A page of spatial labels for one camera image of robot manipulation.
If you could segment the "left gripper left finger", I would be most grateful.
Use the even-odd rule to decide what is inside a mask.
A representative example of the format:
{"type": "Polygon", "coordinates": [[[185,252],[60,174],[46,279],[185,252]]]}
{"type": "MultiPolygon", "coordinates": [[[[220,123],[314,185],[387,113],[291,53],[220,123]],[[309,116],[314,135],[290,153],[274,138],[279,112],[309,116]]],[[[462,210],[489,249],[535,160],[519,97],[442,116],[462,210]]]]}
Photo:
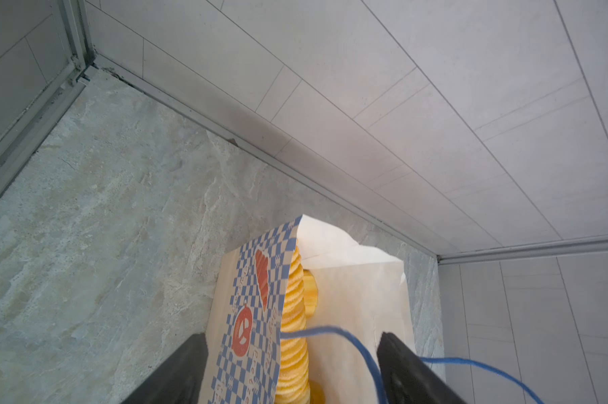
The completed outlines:
{"type": "Polygon", "coordinates": [[[197,403],[207,360],[205,334],[195,333],[122,403],[197,403]]]}

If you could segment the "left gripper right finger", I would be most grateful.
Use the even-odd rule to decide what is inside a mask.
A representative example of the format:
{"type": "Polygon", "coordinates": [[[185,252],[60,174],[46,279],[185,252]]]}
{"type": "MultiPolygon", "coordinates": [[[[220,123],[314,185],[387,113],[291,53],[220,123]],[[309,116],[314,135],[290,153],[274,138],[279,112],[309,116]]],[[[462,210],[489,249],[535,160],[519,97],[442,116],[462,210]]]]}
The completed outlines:
{"type": "Polygon", "coordinates": [[[381,335],[376,354],[388,403],[466,403],[395,334],[381,335]]]}

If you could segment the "checkered paper bag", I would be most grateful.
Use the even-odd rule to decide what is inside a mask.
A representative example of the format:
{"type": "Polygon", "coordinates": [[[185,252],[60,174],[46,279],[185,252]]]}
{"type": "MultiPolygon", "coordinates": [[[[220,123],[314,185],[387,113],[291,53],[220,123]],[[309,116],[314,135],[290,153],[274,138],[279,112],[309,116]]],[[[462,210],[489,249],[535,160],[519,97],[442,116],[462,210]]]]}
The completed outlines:
{"type": "Polygon", "coordinates": [[[299,216],[221,260],[199,401],[388,403],[383,333],[416,355],[403,261],[299,216]]]}

